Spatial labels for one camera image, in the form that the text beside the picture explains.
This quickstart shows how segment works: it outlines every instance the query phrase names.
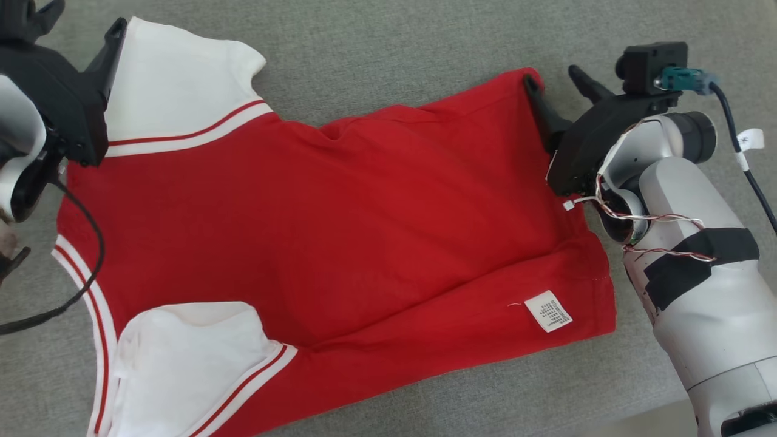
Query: red stripe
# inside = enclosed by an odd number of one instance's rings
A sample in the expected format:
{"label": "red stripe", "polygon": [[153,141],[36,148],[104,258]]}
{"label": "red stripe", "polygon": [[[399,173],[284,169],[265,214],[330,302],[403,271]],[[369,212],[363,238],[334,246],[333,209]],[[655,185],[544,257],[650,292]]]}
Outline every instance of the red stripe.
{"label": "red stripe", "polygon": [[200,427],[199,427],[199,428],[198,428],[198,429],[197,429],[197,430],[196,430],[194,433],[192,433],[191,437],[196,437],[196,436],[197,436],[198,434],[200,434],[200,433],[201,433],[201,432],[202,432],[202,431],[203,431],[203,430],[204,430],[204,429],[205,429],[205,428],[206,428],[208,425],[210,425],[210,424],[211,424],[211,423],[212,423],[214,420],[216,420],[216,418],[218,417],[218,415],[219,415],[219,414],[221,414],[221,412],[222,412],[222,411],[223,411],[223,410],[224,410],[224,409],[225,409],[225,408],[226,408],[226,407],[229,405],[229,403],[230,403],[230,402],[232,402],[232,400],[233,400],[233,399],[235,399],[235,396],[237,396],[237,395],[238,395],[238,393],[240,393],[240,390],[242,390],[242,389],[243,389],[243,388],[244,388],[244,387],[245,387],[245,386],[246,386],[248,383],[250,383],[251,381],[253,381],[253,379],[254,379],[254,378],[256,378],[256,377],[257,377],[257,376],[258,376],[258,375],[259,375],[261,372],[264,372],[265,370],[267,370],[267,368],[268,368],[268,367],[270,367],[271,365],[275,364],[275,362],[276,362],[276,361],[278,361],[278,360],[280,359],[280,357],[282,357],[282,356],[284,355],[284,352],[286,352],[286,345],[285,345],[285,344],[284,344],[284,346],[283,346],[283,347],[280,349],[280,353],[277,355],[277,357],[273,358],[273,361],[269,362],[269,363],[268,363],[267,365],[265,365],[263,368],[261,368],[261,369],[259,369],[259,370],[255,371],[255,372],[254,372],[254,373],[253,373],[251,376],[249,376],[248,378],[246,378],[246,380],[245,380],[245,381],[243,381],[243,382],[242,382],[242,383],[241,383],[241,384],[238,386],[238,388],[236,388],[236,389],[235,389],[235,391],[233,391],[233,392],[232,392],[232,394],[231,394],[231,395],[229,395],[229,397],[227,398],[227,400],[226,400],[226,401],[225,401],[223,404],[221,404],[221,406],[220,406],[220,407],[219,407],[219,408],[216,410],[216,412],[215,412],[215,413],[213,413],[213,415],[211,416],[211,418],[209,418],[209,419],[208,419],[208,420],[207,420],[205,423],[203,423],[203,424],[202,424],[202,426],[200,426]]}
{"label": "red stripe", "polygon": [[254,100],[250,103],[246,103],[245,105],[239,107],[236,110],[233,110],[231,113],[227,114],[226,117],[220,119],[216,124],[210,126],[209,128],[205,128],[202,131],[194,132],[193,134],[187,134],[187,135],[179,135],[177,137],[153,137],[153,138],[137,138],[132,140],[121,140],[121,141],[111,141],[110,145],[127,145],[127,144],[140,144],[143,142],[160,142],[160,141],[175,141],[175,140],[185,140],[188,138],[194,138],[198,135],[205,134],[207,132],[210,132],[214,130],[215,128],[218,128],[222,124],[226,123],[227,120],[234,117],[235,115],[243,112],[244,110],[247,110],[250,107],[254,107],[256,105],[259,105],[261,103],[264,103],[264,100]]}
{"label": "red stripe", "polygon": [[[78,275],[78,278],[81,279],[81,283],[85,284],[86,279],[84,279],[84,275],[81,274],[81,271],[75,266],[75,262],[73,262],[73,259],[70,258],[70,255],[68,255],[64,249],[62,249],[59,246],[55,246],[54,249],[59,252],[62,257],[65,258],[65,260],[70,264],[71,267],[73,267],[73,271]],[[97,422],[95,423],[95,434],[99,434],[99,426],[103,422],[103,413],[105,412],[105,403],[106,398],[108,397],[108,342],[105,338],[105,328],[103,327],[103,318],[99,315],[99,309],[97,308],[97,301],[95,300],[95,296],[92,294],[92,289],[89,289],[89,292],[86,293],[89,296],[89,299],[92,300],[92,307],[95,310],[95,315],[97,316],[97,327],[99,329],[99,339],[100,343],[103,346],[103,394],[100,396],[100,405],[99,405],[99,414],[97,414]]]}

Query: teal connector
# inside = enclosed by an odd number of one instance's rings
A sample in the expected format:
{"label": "teal connector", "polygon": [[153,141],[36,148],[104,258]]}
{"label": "teal connector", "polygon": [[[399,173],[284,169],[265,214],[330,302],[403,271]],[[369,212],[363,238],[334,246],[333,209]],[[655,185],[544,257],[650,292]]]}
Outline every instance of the teal connector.
{"label": "teal connector", "polygon": [[666,67],[656,78],[657,88],[667,91],[693,91],[701,96],[713,93],[709,84],[718,82],[714,74],[695,68]]}

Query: white tag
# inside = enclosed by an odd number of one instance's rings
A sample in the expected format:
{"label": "white tag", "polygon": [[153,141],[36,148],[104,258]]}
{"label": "white tag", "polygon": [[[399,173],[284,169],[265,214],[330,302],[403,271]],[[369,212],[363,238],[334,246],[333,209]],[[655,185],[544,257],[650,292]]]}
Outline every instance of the white tag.
{"label": "white tag", "polygon": [[739,167],[742,171],[746,172],[750,169],[750,165],[747,164],[747,158],[744,157],[744,150],[742,152],[734,153],[733,155],[737,158],[737,163],[739,163]]}
{"label": "white tag", "polygon": [[737,140],[742,152],[750,149],[764,148],[764,132],[761,129],[747,129],[737,135]]}
{"label": "white tag", "polygon": [[545,332],[551,332],[572,323],[572,317],[564,311],[556,295],[550,290],[524,303]]}

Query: electrical wire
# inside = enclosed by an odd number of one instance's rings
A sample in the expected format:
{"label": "electrical wire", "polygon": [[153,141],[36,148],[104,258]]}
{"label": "electrical wire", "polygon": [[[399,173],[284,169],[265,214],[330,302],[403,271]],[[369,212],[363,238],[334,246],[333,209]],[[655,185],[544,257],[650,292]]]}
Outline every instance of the electrical wire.
{"label": "electrical wire", "polygon": [[699,260],[699,261],[702,261],[702,262],[705,262],[705,263],[711,263],[711,262],[717,260],[717,258],[715,258],[715,257],[711,257],[711,256],[705,255],[703,253],[697,253],[697,252],[678,252],[676,250],[661,249],[661,248],[656,248],[656,249],[637,249],[634,246],[628,246],[628,245],[621,246],[621,248],[623,249],[624,252],[641,253],[641,254],[645,254],[645,253],[665,253],[667,255],[673,255],[673,256],[676,256],[676,257],[689,257],[689,258],[693,258],[695,260]]}
{"label": "electrical wire", "polygon": [[601,174],[598,174],[596,176],[596,192],[594,196],[587,196],[585,198],[578,198],[573,201],[567,201],[564,202],[564,208],[567,210],[570,210],[574,208],[574,205],[585,202],[585,201],[595,201],[599,204],[601,207],[601,210],[608,216],[618,219],[618,220],[648,220],[651,222],[691,222],[696,227],[699,228],[699,230],[704,229],[704,222],[700,218],[691,218],[686,217],[684,215],[679,214],[663,214],[663,215],[631,215],[631,214],[622,214],[620,212],[614,212],[612,209],[607,205],[607,202],[605,202],[604,198],[601,195]]}
{"label": "electrical wire", "polygon": [[52,184],[59,188],[62,193],[65,195],[65,197],[68,198],[73,204],[81,210],[81,213],[86,217],[86,220],[89,222],[89,224],[92,226],[92,229],[94,229],[95,236],[97,237],[97,246],[98,246],[98,254],[97,254],[97,262],[95,264],[94,270],[92,270],[92,274],[89,276],[89,278],[84,282],[83,287],[76,292],[73,297],[68,299],[67,302],[63,303],[62,305],[50,309],[46,311],[45,313],[36,314],[35,316],[27,317],[26,319],[16,320],[13,322],[3,323],[0,324],[0,335],[8,335],[13,334],[15,332],[19,332],[21,330],[27,330],[31,327],[36,327],[42,323],[46,323],[48,320],[51,320],[55,318],[56,316],[61,315],[64,313],[68,308],[73,306],[76,302],[78,302],[81,297],[84,296],[84,294],[92,287],[92,283],[94,283],[95,278],[97,278],[97,274],[99,273],[100,269],[103,267],[103,261],[105,260],[105,240],[103,239],[103,233],[100,232],[99,227],[97,225],[97,222],[95,222],[94,217],[92,217],[92,214],[89,213],[89,210],[86,209],[86,206],[84,206],[83,203],[75,196],[73,193],[67,189],[67,187],[59,180],[55,180],[52,182]]}
{"label": "electrical wire", "polygon": [[[651,222],[680,222],[680,221],[686,221],[691,222],[694,225],[696,225],[699,230],[704,229],[704,222],[700,218],[691,218],[687,217],[685,215],[679,215],[679,214],[663,214],[663,215],[630,215],[630,214],[622,214],[619,212],[614,212],[610,207],[607,205],[607,202],[605,202],[604,198],[601,195],[601,189],[602,189],[602,175],[598,174],[596,175],[596,191],[595,195],[593,196],[587,196],[585,198],[578,198],[573,201],[566,201],[564,202],[564,208],[569,211],[572,208],[575,207],[578,203],[585,202],[585,201],[595,201],[599,204],[601,207],[601,210],[608,216],[614,218],[614,219],[620,219],[620,220],[648,220]],[[709,255],[705,255],[703,253],[697,253],[697,252],[680,252],[676,250],[669,250],[664,248],[653,248],[653,249],[637,249],[634,246],[630,246],[628,244],[625,244],[621,246],[624,252],[631,252],[631,253],[641,253],[639,257],[646,253],[665,253],[666,255],[671,255],[674,257],[690,257],[695,260],[705,262],[705,263],[711,263],[715,261],[717,258],[711,257]]]}
{"label": "electrical wire", "polygon": [[[715,93],[715,95],[718,97],[718,100],[720,100],[720,106],[723,107],[723,115],[726,116],[726,124],[728,124],[729,136],[731,137],[731,145],[733,145],[734,152],[742,153],[742,148],[739,146],[739,140],[737,139],[737,129],[734,127],[731,107],[729,106],[726,95],[723,94],[723,90],[720,89],[718,84],[715,82],[711,82],[709,84],[709,89]],[[769,219],[769,223],[772,225],[772,229],[774,229],[775,233],[777,233],[777,218],[775,218],[775,214],[772,211],[772,207],[769,206],[769,202],[766,200],[764,192],[761,191],[761,187],[758,186],[758,182],[755,180],[755,177],[753,176],[753,173],[751,173],[750,169],[743,169],[742,171],[744,172],[744,176],[747,178],[747,182],[749,182],[750,186],[753,188],[755,197],[757,197],[758,201],[761,202],[761,206],[766,213],[766,217]]]}

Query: black tape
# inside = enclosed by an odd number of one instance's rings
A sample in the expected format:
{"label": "black tape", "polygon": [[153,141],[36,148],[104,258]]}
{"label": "black tape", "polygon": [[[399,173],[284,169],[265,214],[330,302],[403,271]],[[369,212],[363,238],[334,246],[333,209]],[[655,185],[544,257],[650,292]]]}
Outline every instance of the black tape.
{"label": "black tape", "polygon": [[647,294],[656,308],[665,310],[678,297],[704,282],[712,275],[713,266],[757,260],[758,244],[748,229],[703,229],[682,240],[672,250],[694,252],[715,257],[704,262],[690,257],[663,255],[647,266]]}

